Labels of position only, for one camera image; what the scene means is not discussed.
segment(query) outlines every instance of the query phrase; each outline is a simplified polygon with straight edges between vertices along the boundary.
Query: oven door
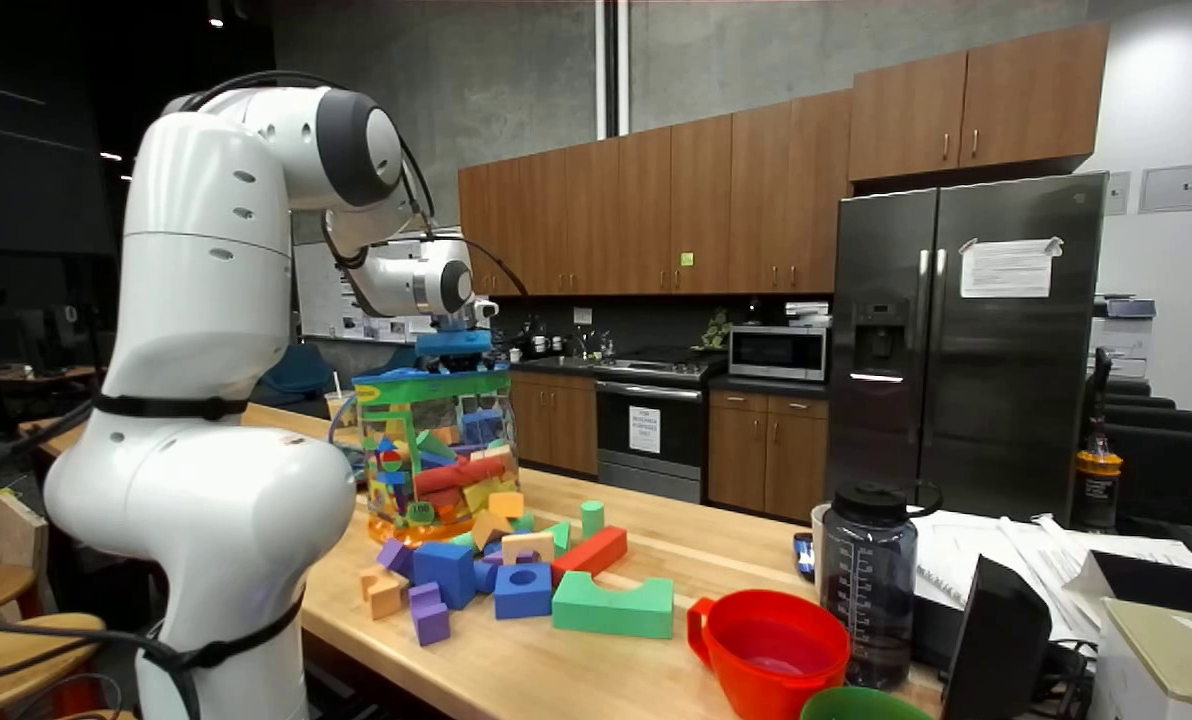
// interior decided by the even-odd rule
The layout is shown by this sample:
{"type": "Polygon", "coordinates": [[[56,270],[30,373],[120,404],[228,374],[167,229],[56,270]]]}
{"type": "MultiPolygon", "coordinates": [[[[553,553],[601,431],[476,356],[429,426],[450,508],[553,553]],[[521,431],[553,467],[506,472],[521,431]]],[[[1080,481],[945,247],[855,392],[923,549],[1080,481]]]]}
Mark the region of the oven door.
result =
{"type": "Polygon", "coordinates": [[[602,483],[702,500],[702,387],[594,380],[594,443],[602,483]]]}

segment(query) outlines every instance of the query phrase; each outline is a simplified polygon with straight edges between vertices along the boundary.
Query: bottle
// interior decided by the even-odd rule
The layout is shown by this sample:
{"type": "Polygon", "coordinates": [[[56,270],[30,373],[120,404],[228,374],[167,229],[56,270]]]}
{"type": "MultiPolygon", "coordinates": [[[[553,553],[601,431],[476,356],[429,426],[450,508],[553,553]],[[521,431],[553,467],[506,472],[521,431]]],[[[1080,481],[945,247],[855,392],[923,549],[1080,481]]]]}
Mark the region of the bottle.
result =
{"type": "Polygon", "coordinates": [[[846,488],[825,514],[820,602],[846,628],[846,681],[896,688],[912,663],[914,525],[898,494],[846,488]]]}

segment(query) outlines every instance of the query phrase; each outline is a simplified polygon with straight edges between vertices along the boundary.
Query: chair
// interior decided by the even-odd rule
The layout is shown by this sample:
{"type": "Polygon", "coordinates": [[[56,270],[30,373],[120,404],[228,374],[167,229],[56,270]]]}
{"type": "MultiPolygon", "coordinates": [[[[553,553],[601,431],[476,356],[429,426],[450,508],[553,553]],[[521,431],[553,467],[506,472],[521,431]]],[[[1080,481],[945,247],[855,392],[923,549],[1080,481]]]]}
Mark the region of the chair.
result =
{"type": "MultiPolygon", "coordinates": [[[[72,628],[72,633],[98,633],[103,619],[87,611],[51,611],[51,589],[43,574],[47,556],[47,525],[18,502],[13,493],[0,493],[0,619],[18,619],[30,628],[72,628]]],[[[30,661],[56,652],[72,641],[61,634],[14,634],[0,633],[0,666],[14,661],[30,661]]],[[[81,671],[91,661],[91,647],[72,647],[25,671],[0,676],[0,712],[41,692],[51,692],[61,681],[81,671]]],[[[56,712],[97,709],[91,688],[56,692],[56,712]]]]}

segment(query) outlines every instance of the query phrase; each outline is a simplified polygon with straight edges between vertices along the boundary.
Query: refrigerator door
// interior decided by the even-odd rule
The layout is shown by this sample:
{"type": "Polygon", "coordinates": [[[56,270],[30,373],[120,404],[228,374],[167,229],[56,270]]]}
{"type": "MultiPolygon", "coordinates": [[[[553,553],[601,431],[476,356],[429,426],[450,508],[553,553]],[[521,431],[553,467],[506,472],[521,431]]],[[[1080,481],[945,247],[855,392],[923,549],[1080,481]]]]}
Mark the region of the refrigerator door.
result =
{"type": "Polygon", "coordinates": [[[935,192],[838,204],[827,488],[914,500],[931,230],[935,192]]]}
{"type": "Polygon", "coordinates": [[[993,514],[1067,513],[1099,204],[1105,174],[940,192],[923,500],[993,514]]]}

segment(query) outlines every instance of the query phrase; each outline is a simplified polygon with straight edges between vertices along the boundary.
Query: paper sign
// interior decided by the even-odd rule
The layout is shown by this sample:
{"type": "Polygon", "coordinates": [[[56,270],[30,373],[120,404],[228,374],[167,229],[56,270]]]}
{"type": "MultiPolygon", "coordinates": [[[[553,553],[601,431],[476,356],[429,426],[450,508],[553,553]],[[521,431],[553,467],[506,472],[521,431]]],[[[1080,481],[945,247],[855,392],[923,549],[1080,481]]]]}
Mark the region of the paper sign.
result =
{"type": "Polygon", "coordinates": [[[960,254],[960,295],[1049,295],[1062,239],[973,239],[960,254]]]}
{"type": "Polygon", "coordinates": [[[632,404],[629,407],[629,449],[658,456],[662,453],[662,412],[632,404]]]}

